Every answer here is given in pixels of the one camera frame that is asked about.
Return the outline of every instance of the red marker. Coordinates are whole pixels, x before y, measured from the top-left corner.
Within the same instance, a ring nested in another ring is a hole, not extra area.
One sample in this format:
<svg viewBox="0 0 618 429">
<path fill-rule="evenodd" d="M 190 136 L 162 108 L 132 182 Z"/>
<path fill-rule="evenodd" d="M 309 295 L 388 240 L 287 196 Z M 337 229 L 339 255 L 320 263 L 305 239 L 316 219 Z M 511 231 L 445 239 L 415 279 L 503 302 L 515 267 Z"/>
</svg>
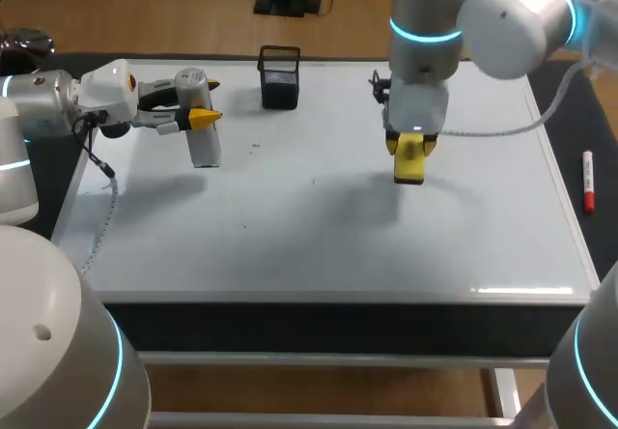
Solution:
<svg viewBox="0 0 618 429">
<path fill-rule="evenodd" d="M 595 178 L 590 151 L 583 153 L 583 210 L 589 215 L 595 212 Z"/>
</svg>

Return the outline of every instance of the white table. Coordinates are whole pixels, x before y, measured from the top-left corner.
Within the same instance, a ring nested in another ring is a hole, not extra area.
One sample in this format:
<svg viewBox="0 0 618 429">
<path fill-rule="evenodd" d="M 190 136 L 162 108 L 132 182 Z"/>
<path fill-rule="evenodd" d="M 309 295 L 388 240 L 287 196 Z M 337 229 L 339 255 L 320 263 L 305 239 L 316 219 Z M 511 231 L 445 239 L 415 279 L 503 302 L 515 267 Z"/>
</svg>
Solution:
<svg viewBox="0 0 618 429">
<path fill-rule="evenodd" d="M 301 64 L 300 100 L 292 112 L 262 109 L 254 62 L 133 63 L 144 81 L 202 67 L 221 82 L 212 101 L 224 113 L 222 160 L 218 169 L 192 169 L 182 134 L 133 130 L 117 140 L 97 138 L 95 152 L 115 168 L 121 190 L 106 246 L 88 273 L 104 301 L 584 305 L 599 284 L 544 129 L 497 139 L 440 137 L 425 184 L 397 186 L 380 107 L 367 83 L 374 68 L 387 74 L 385 63 Z M 491 80 L 461 63 L 449 89 L 447 129 L 509 129 L 539 116 L 525 78 Z M 82 157 L 52 238 L 77 266 L 109 205 L 106 179 L 86 161 Z M 142 357 L 446 364 L 430 357 Z M 498 377 L 500 395 L 506 388 L 512 397 L 510 406 L 501 401 L 503 413 L 513 416 L 513 373 L 498 371 Z M 159 415 L 154 424 L 177 417 Z M 187 417 L 184 422 L 239 423 Z M 318 422 L 284 419 L 256 416 L 254 422 Z M 456 427 L 505 421 L 460 420 Z M 357 421 L 322 422 L 343 427 Z M 451 427 L 438 419 L 374 422 Z"/>
</svg>

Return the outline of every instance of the white cable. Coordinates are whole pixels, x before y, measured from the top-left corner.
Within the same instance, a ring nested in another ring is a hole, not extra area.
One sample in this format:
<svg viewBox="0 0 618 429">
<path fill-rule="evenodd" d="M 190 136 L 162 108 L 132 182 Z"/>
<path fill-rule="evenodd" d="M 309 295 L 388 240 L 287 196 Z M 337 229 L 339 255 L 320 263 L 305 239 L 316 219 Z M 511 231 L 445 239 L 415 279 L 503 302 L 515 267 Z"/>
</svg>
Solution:
<svg viewBox="0 0 618 429">
<path fill-rule="evenodd" d="M 95 243 L 93 251 L 91 252 L 88 260 L 86 260 L 86 263 L 84 263 L 84 266 L 80 270 L 83 275 L 86 275 L 88 270 L 95 263 L 95 259 L 97 258 L 98 253 L 105 244 L 105 236 L 107 235 L 107 231 L 109 231 L 109 228 L 111 228 L 112 226 L 112 220 L 114 219 L 114 214 L 116 213 L 116 209 L 118 208 L 118 181 L 116 181 L 116 178 L 110 178 L 109 185 L 112 188 L 112 198 L 109 205 L 109 212 L 107 212 L 107 217 L 105 218 L 103 229 L 101 229 L 100 234 L 98 235 L 97 243 Z"/>
<path fill-rule="evenodd" d="M 456 130 L 443 130 L 440 135 L 444 136 L 459 136 L 459 137 L 499 137 L 499 136 L 513 136 L 515 134 L 521 134 L 523 132 L 529 132 L 533 129 L 538 128 L 540 125 L 543 125 L 547 120 L 551 118 L 551 116 L 555 113 L 558 106 L 564 99 L 567 91 L 569 90 L 569 84 L 573 79 L 573 76 L 579 72 L 579 70 L 585 68 L 589 64 L 587 58 L 578 61 L 569 67 L 569 69 L 564 73 L 562 77 L 562 81 L 560 81 L 560 85 L 558 86 L 558 90 L 556 91 L 556 95 L 551 101 L 549 108 L 545 111 L 541 118 L 539 118 L 536 122 L 527 125 L 521 128 L 515 129 L 507 129 L 504 131 L 488 131 L 488 132 L 479 132 L 479 131 L 456 131 Z"/>
<path fill-rule="evenodd" d="M 521 128 L 516 129 L 507 129 L 505 131 L 492 131 L 492 132 L 479 132 L 479 131 L 453 131 L 453 130 L 444 130 L 440 134 L 445 136 L 459 136 L 459 137 L 499 137 L 499 136 L 513 136 L 515 134 L 521 134 L 523 132 L 528 132 L 533 129 L 538 128 L 540 125 L 543 125 L 547 120 L 551 118 L 551 116 L 555 113 L 558 106 L 564 99 L 567 91 L 569 89 L 569 83 L 573 79 L 573 76 L 581 69 L 585 69 L 588 66 L 593 66 L 595 71 L 597 72 L 601 67 L 592 60 L 591 56 L 591 43 L 592 43 L 592 34 L 595 31 L 598 23 L 599 23 L 599 13 L 603 5 L 609 0 L 598 0 L 595 4 L 595 7 L 590 14 L 590 20 L 588 22 L 588 28 L 582 39 L 582 58 L 577 63 L 573 64 L 569 67 L 569 69 L 564 73 L 562 77 L 562 81 L 560 81 L 560 85 L 558 86 L 558 90 L 556 91 L 556 95 L 553 98 L 553 101 L 549 105 L 549 108 L 545 111 L 541 118 L 536 122 Z"/>
</svg>

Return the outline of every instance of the wooden floor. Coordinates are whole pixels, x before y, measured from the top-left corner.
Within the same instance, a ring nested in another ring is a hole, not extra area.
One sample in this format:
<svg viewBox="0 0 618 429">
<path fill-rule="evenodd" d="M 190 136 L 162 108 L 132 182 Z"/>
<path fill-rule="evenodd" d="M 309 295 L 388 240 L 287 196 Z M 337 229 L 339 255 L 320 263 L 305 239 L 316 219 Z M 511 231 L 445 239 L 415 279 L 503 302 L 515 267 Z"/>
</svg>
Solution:
<svg viewBox="0 0 618 429">
<path fill-rule="evenodd" d="M 327 15 L 253 15 L 254 0 L 5 0 L 5 27 L 36 27 L 60 52 L 258 54 L 263 44 L 304 55 L 386 57 L 390 0 L 334 0 Z M 618 81 L 594 81 L 618 132 Z M 476 370 L 151 366 L 154 410 L 488 415 Z M 520 371 L 525 400 L 543 372 Z"/>
</svg>

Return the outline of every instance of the metal bar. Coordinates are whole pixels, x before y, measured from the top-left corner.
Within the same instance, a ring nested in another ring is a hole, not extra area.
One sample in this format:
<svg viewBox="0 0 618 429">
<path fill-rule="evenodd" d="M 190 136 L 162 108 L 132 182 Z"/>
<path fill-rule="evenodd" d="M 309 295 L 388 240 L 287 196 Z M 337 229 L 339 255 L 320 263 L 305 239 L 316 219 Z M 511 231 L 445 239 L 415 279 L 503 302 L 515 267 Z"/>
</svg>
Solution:
<svg viewBox="0 0 618 429">
<path fill-rule="evenodd" d="M 372 366 L 403 368 L 539 368 L 545 358 L 402 357 L 390 355 L 272 354 L 219 352 L 140 352 L 144 364 Z"/>
<path fill-rule="evenodd" d="M 545 384 L 541 384 L 513 421 L 514 428 L 548 429 L 558 427 L 553 421 L 551 411 L 548 410 L 545 393 Z"/>
<path fill-rule="evenodd" d="M 488 429 L 509 427 L 512 419 L 368 415 L 279 415 L 242 413 L 152 413 L 154 427 L 281 427 L 286 429 Z"/>
<path fill-rule="evenodd" d="M 512 369 L 492 369 L 490 370 L 490 381 L 497 416 L 514 418 L 521 410 L 515 372 Z"/>
</svg>

